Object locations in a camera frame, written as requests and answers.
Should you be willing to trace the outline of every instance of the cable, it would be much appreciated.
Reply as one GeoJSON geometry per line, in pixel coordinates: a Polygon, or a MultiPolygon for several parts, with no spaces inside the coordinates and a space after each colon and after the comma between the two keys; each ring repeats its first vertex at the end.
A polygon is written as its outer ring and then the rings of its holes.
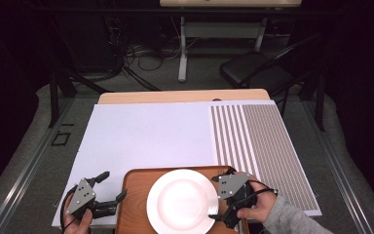
{"type": "Polygon", "coordinates": [[[63,198],[63,201],[62,201],[62,205],[59,209],[59,223],[60,223],[60,230],[61,230],[61,233],[65,233],[65,229],[66,227],[71,224],[71,223],[68,223],[68,225],[65,227],[65,223],[63,222],[63,210],[65,208],[65,203],[66,203],[66,199],[69,197],[69,195],[71,195],[72,193],[75,192],[75,190],[77,190],[77,187],[78,185],[75,185],[74,187],[72,187],[65,195],[65,197],[63,198]]]}
{"type": "Polygon", "coordinates": [[[174,19],[171,18],[171,22],[172,22],[172,26],[174,27],[175,29],[175,32],[177,33],[177,38],[178,38],[178,50],[177,50],[177,54],[175,54],[173,57],[171,58],[166,58],[166,59],[174,59],[178,56],[178,54],[180,54],[181,52],[181,35],[180,33],[178,32],[178,29],[177,29],[177,26],[175,26],[175,23],[174,23],[174,19]]]}
{"type": "MultiPolygon", "coordinates": [[[[72,48],[68,45],[68,43],[65,40],[65,38],[63,37],[62,33],[59,31],[59,28],[57,27],[57,25],[54,21],[54,18],[49,17],[49,21],[50,21],[51,25],[53,26],[54,30],[56,31],[56,34],[58,35],[58,37],[63,42],[63,45],[65,45],[65,47],[68,49],[69,54],[74,58],[75,62],[80,64],[82,66],[82,68],[87,73],[90,73],[89,70],[87,70],[87,68],[79,61],[77,55],[72,50],[72,48]]],[[[106,74],[105,76],[102,76],[102,77],[99,77],[99,78],[94,78],[94,79],[89,79],[89,80],[91,80],[92,82],[99,82],[99,81],[108,80],[108,79],[111,79],[111,78],[115,77],[116,75],[118,75],[120,73],[120,71],[121,71],[120,68],[119,69],[114,69],[114,70],[108,72],[108,74],[106,74]]]]}
{"type": "Polygon", "coordinates": [[[129,67],[124,66],[123,69],[128,72],[129,76],[134,78],[134,80],[143,86],[144,88],[150,90],[150,91],[160,91],[159,88],[155,87],[154,85],[150,84],[148,81],[144,80],[142,77],[137,75],[135,72],[133,72],[129,67]]]}
{"type": "Polygon", "coordinates": [[[279,194],[279,191],[277,189],[274,189],[274,188],[270,188],[268,185],[266,185],[265,183],[261,182],[261,181],[258,181],[258,180],[253,180],[253,179],[249,179],[248,180],[249,182],[256,182],[256,183],[260,183],[262,184],[263,186],[265,186],[266,188],[264,189],[261,189],[261,190],[257,190],[255,191],[252,195],[257,195],[257,194],[260,194],[262,192],[273,192],[276,194],[276,196],[278,196],[279,194]]]}
{"type": "Polygon", "coordinates": [[[157,69],[159,69],[159,68],[163,65],[163,58],[161,58],[160,56],[158,56],[158,58],[159,58],[159,60],[160,60],[160,63],[159,63],[156,67],[151,68],[151,69],[143,68],[143,67],[141,66],[141,58],[145,58],[145,57],[147,57],[147,56],[141,56],[141,57],[138,58],[138,63],[137,63],[137,65],[138,65],[138,67],[139,67],[141,70],[144,70],[144,71],[153,71],[153,70],[157,70],[157,69]]]}
{"type": "MultiPolygon", "coordinates": [[[[115,76],[117,76],[118,74],[120,74],[120,72],[121,72],[121,70],[113,70],[113,71],[110,71],[105,76],[101,76],[101,77],[97,77],[97,78],[88,78],[88,77],[86,77],[86,79],[90,80],[90,81],[92,81],[94,83],[101,82],[101,81],[105,81],[105,80],[109,80],[111,78],[114,78],[115,76]]],[[[74,78],[72,78],[72,77],[70,77],[69,79],[72,82],[79,82],[79,81],[74,80],[74,78]]]]}
{"type": "Polygon", "coordinates": [[[69,225],[71,225],[77,218],[74,217],[74,219],[72,219],[72,221],[70,221],[65,227],[64,227],[64,230],[66,230],[66,228],[69,227],[69,225]]]}
{"type": "Polygon", "coordinates": [[[177,43],[174,43],[174,46],[173,46],[173,48],[172,48],[171,50],[162,50],[162,52],[169,51],[168,54],[163,55],[163,58],[164,58],[164,59],[174,59],[174,58],[179,54],[179,53],[177,53],[175,56],[171,56],[171,55],[175,52],[175,50],[177,50],[177,51],[180,50],[180,49],[179,49],[179,45],[178,45],[178,47],[177,47],[176,44],[177,44],[177,43]]]}
{"type": "Polygon", "coordinates": [[[267,229],[263,229],[263,230],[261,230],[261,231],[259,232],[259,234],[264,233],[264,231],[267,231],[267,229]]]}

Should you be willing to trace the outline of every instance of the chair leg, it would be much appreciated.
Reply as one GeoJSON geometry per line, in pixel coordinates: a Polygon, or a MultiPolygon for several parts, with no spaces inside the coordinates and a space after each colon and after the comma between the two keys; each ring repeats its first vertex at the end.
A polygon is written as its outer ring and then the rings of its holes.
{"type": "Polygon", "coordinates": [[[283,115],[284,115],[284,109],[286,108],[286,103],[287,103],[287,97],[288,97],[288,95],[289,95],[289,88],[287,88],[284,91],[283,104],[281,105],[281,110],[280,110],[281,118],[283,118],[283,115]]]}

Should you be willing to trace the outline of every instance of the dark background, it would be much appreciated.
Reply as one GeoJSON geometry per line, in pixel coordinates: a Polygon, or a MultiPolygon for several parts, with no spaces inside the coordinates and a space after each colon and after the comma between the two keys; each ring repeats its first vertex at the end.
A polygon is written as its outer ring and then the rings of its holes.
{"type": "MultiPolygon", "coordinates": [[[[133,4],[137,7],[158,7],[158,3],[120,2],[128,7],[133,4]]],[[[304,0],[302,9],[343,9],[347,14],[342,19],[297,20],[290,42],[315,31],[320,31],[326,39],[323,50],[328,62],[326,93],[336,103],[347,148],[374,190],[374,1],[304,0]]],[[[97,58],[80,61],[88,69],[108,70],[116,64],[114,52],[110,51],[106,41],[106,29],[98,26],[101,23],[99,18],[72,22],[68,22],[68,18],[57,19],[58,29],[79,28],[77,33],[87,35],[85,41],[77,43],[74,40],[78,39],[74,39],[73,35],[63,38],[69,41],[59,40],[54,26],[45,18],[38,17],[33,23],[44,25],[38,29],[38,34],[50,39],[49,46],[57,60],[68,67],[75,69],[78,66],[68,47],[71,44],[77,45],[75,51],[81,53],[81,58],[97,58]],[[92,26],[84,27],[83,22],[87,20],[92,26]],[[87,44],[102,53],[92,57],[94,52],[79,48],[87,44]]],[[[36,91],[49,83],[53,70],[31,24],[16,1],[0,0],[0,175],[32,121],[38,105],[36,91]]],[[[158,48],[161,38],[157,28],[166,24],[166,19],[150,17],[131,20],[129,34],[152,48],[158,48]]]]}

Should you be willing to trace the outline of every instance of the white table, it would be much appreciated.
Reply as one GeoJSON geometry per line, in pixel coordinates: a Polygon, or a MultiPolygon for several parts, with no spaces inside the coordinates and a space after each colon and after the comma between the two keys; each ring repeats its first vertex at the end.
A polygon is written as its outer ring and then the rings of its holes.
{"type": "MultiPolygon", "coordinates": [[[[226,7],[226,8],[297,8],[301,0],[160,0],[162,7],[226,7]]],[[[181,17],[181,58],[178,81],[187,78],[187,37],[254,38],[255,51],[260,51],[266,19],[256,22],[187,22],[181,17]]]]}
{"type": "MultiPolygon", "coordinates": [[[[94,107],[63,196],[82,177],[105,171],[110,172],[110,177],[93,188],[98,202],[114,200],[122,190],[125,174],[132,169],[230,165],[278,188],[293,204],[308,208],[304,209],[308,215],[320,215],[279,111],[265,91],[105,94],[99,103],[94,107]],[[260,117],[251,120],[253,115],[245,114],[245,110],[241,112],[244,114],[228,114],[235,112],[229,110],[231,106],[239,110],[246,105],[261,110],[260,117]],[[255,124],[265,126],[256,128],[262,132],[254,132],[255,124]],[[241,154],[231,143],[245,141],[263,145],[250,145],[241,154]]],[[[95,219],[92,227],[115,228],[116,222],[116,215],[103,217],[95,219]]],[[[59,211],[53,226],[59,226],[59,211]]]]}

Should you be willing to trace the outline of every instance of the wire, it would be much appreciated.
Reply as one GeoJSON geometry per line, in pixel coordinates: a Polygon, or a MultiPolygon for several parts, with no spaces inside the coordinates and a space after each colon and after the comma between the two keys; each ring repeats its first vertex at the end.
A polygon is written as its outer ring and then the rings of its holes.
{"type": "Polygon", "coordinates": [[[264,188],[264,189],[260,189],[260,190],[254,191],[254,193],[251,194],[251,195],[257,195],[257,194],[260,194],[260,193],[262,193],[262,192],[273,192],[274,194],[276,194],[276,196],[278,196],[278,194],[279,194],[279,191],[278,191],[277,189],[270,188],[268,185],[264,184],[263,182],[260,182],[260,181],[258,181],[258,180],[253,180],[253,179],[249,179],[248,181],[249,181],[249,182],[260,183],[260,184],[262,184],[263,186],[266,187],[266,188],[264,188]]]}
{"type": "MultiPolygon", "coordinates": [[[[135,53],[135,50],[132,46],[128,46],[128,50],[132,50],[133,54],[135,53]]],[[[135,61],[135,57],[129,57],[128,55],[125,55],[123,57],[123,60],[127,66],[130,66],[135,61]]]]}
{"type": "Polygon", "coordinates": [[[190,45],[188,45],[188,46],[186,46],[186,49],[189,49],[191,46],[193,46],[193,44],[196,42],[196,41],[198,41],[198,37],[196,37],[195,39],[194,39],[194,41],[190,44],[190,45]]]}
{"type": "MultiPolygon", "coordinates": [[[[74,58],[75,62],[78,63],[79,65],[81,65],[81,67],[87,73],[90,73],[89,70],[80,62],[80,60],[78,59],[78,56],[75,54],[73,49],[69,46],[69,44],[67,43],[67,40],[64,38],[63,34],[59,31],[59,28],[57,27],[57,24],[55,23],[54,18],[49,17],[49,21],[50,21],[51,25],[53,26],[53,28],[55,29],[56,34],[59,36],[59,38],[63,42],[63,45],[65,45],[65,47],[68,49],[69,54],[74,58]]],[[[111,79],[111,78],[115,77],[116,75],[118,75],[120,73],[120,71],[121,71],[120,69],[115,69],[115,70],[112,70],[112,71],[108,72],[108,74],[106,74],[105,76],[102,76],[102,77],[99,77],[99,78],[94,78],[94,79],[89,79],[89,80],[91,80],[92,82],[99,82],[99,81],[108,80],[108,79],[111,79]]]]}
{"type": "Polygon", "coordinates": [[[163,58],[164,59],[174,59],[175,57],[174,56],[171,56],[174,52],[175,52],[175,50],[179,50],[179,49],[177,49],[178,47],[177,47],[177,45],[176,45],[176,43],[174,43],[174,46],[172,47],[172,49],[171,50],[162,50],[162,52],[166,52],[166,51],[169,51],[169,53],[168,54],[166,54],[166,55],[163,55],[163,58]]]}
{"type": "Polygon", "coordinates": [[[162,58],[160,55],[157,55],[157,57],[158,57],[159,60],[160,60],[160,63],[158,64],[158,66],[156,66],[156,67],[154,67],[154,68],[151,68],[151,69],[143,68],[143,67],[141,66],[141,58],[145,58],[145,57],[147,57],[147,56],[141,56],[141,57],[138,58],[138,63],[137,63],[137,65],[138,65],[138,67],[139,67],[141,70],[144,70],[144,71],[153,71],[153,70],[157,70],[157,69],[159,69],[159,68],[163,65],[163,58],[162,58]]]}
{"type": "Polygon", "coordinates": [[[155,87],[154,85],[150,84],[148,81],[137,75],[134,71],[132,71],[129,67],[124,66],[123,69],[128,72],[129,76],[131,76],[138,84],[143,86],[144,88],[150,91],[160,91],[159,88],[155,87]]]}
{"type": "Polygon", "coordinates": [[[64,208],[65,208],[65,204],[66,204],[66,199],[68,198],[69,195],[71,195],[73,192],[75,192],[75,190],[77,190],[77,187],[78,185],[75,185],[74,187],[72,187],[65,195],[65,197],[63,198],[63,201],[62,201],[62,205],[59,209],[59,223],[60,223],[60,229],[61,229],[61,232],[64,233],[65,232],[65,223],[63,222],[63,212],[64,212],[64,208]]]}
{"type": "Polygon", "coordinates": [[[64,230],[66,230],[66,228],[69,227],[69,225],[71,225],[77,218],[74,217],[74,219],[72,219],[72,221],[70,221],[65,227],[64,227],[64,230]]]}
{"type": "Polygon", "coordinates": [[[259,232],[259,234],[264,233],[264,231],[267,231],[267,229],[263,229],[263,230],[261,230],[261,231],[259,232]]]}
{"type": "Polygon", "coordinates": [[[172,26],[173,26],[174,29],[175,29],[175,32],[177,33],[177,38],[178,38],[178,50],[177,50],[177,53],[176,53],[174,56],[172,56],[172,57],[170,57],[170,58],[166,58],[166,59],[174,59],[174,58],[176,58],[176,57],[178,56],[178,54],[180,54],[180,52],[181,52],[181,36],[180,36],[180,33],[178,32],[177,26],[175,26],[175,23],[174,23],[174,19],[173,19],[173,18],[171,18],[171,22],[172,22],[172,26]]]}
{"type": "MultiPolygon", "coordinates": [[[[87,80],[90,80],[94,83],[96,82],[101,82],[101,81],[105,81],[105,80],[109,80],[111,78],[114,78],[115,76],[117,76],[118,74],[120,74],[121,70],[113,70],[111,72],[109,72],[108,74],[106,74],[105,76],[101,76],[101,77],[97,77],[97,78],[88,78],[86,77],[87,80]]],[[[76,81],[74,80],[74,78],[70,77],[70,80],[72,82],[79,82],[79,81],[76,81]]]]}

